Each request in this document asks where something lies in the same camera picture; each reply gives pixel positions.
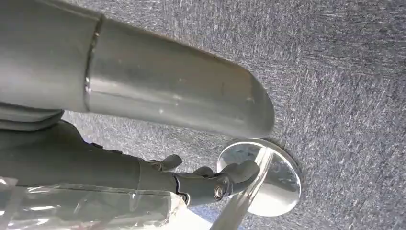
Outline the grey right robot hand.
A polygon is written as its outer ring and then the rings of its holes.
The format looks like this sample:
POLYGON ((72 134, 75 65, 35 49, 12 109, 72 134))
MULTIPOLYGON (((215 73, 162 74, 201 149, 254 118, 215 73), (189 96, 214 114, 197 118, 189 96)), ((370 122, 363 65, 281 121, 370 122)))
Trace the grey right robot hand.
POLYGON ((62 120, 95 113, 263 138, 274 124, 265 89, 245 68, 59 0, 0 3, 0 174, 19 186, 79 184, 161 190, 191 205, 245 190, 253 162, 220 173, 173 173, 89 144, 62 120))

